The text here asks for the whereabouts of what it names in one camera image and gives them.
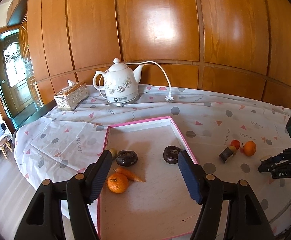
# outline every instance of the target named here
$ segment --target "carrot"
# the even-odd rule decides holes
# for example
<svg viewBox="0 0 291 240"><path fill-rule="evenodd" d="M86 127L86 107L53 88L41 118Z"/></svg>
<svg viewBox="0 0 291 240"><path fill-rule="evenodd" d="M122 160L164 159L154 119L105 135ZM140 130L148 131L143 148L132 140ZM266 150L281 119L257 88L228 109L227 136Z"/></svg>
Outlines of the carrot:
<svg viewBox="0 0 291 240"><path fill-rule="evenodd" d="M140 177L136 176L133 172L131 172L125 168L118 167L118 168L114 169L114 171L116 173L121 173L121 174L125 175L130 180L134 180L134 181L138 181L138 182L145 182L145 180L141 179Z"/></svg>

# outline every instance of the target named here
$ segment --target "power plug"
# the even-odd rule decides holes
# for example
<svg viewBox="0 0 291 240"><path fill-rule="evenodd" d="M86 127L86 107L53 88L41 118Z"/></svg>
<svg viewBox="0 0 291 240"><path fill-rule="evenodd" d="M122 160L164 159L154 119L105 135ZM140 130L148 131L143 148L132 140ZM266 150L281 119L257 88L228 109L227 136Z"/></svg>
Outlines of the power plug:
<svg viewBox="0 0 291 240"><path fill-rule="evenodd" d="M166 101L171 103L173 102L173 97L172 96L166 96Z"/></svg>

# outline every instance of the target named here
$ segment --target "tablecloth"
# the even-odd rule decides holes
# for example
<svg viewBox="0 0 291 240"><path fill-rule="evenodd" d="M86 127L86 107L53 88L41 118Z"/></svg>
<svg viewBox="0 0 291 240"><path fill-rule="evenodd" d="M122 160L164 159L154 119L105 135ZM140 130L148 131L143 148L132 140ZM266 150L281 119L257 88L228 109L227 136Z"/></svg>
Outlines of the tablecloth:
<svg viewBox="0 0 291 240"><path fill-rule="evenodd" d="M53 182L68 180L96 162L108 125L171 116L207 173L233 183L247 180L275 234L291 225L291 179L272 179L269 173L257 170L261 157L277 155L291 147L285 129L291 109L184 88L172 88L174 102L167 103L168 88L150 85L139 85L141 98L119 108L108 106L94 87L88 86L88 90L89 98L74 111L62 112L55 107L18 130L15 160L35 189L46 178ZM241 143L253 140L256 153L247 157L240 149L229 162L222 163L218 155L233 139ZM89 210L96 225L96 201ZM62 212L69 217L66 201L62 201Z"/></svg>

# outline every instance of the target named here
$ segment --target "kettle spout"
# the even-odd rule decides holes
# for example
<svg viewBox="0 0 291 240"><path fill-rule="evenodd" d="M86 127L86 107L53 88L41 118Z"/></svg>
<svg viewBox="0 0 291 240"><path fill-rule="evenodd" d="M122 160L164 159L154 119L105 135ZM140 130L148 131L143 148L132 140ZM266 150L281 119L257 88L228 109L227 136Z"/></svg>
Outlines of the kettle spout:
<svg viewBox="0 0 291 240"><path fill-rule="evenodd" d="M133 75L135 78L135 81L139 84L140 80L141 80L141 70L143 68L144 65L138 65L138 67L133 70Z"/></svg>

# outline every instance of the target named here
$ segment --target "tissue box lid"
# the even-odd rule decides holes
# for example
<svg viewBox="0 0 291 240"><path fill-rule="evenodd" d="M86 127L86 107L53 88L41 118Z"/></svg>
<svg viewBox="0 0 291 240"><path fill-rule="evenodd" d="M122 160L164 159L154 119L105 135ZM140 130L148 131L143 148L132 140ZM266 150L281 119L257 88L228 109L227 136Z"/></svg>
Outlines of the tissue box lid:
<svg viewBox="0 0 291 240"><path fill-rule="evenodd" d="M73 91L79 89L82 86L85 86L85 82L77 82L73 86L68 87L68 88L65 88L65 89L62 89L60 92L56 93L55 94L55 97L58 97L58 96L61 96L61 97L67 96L67 95L69 95L70 93L72 93Z"/></svg>

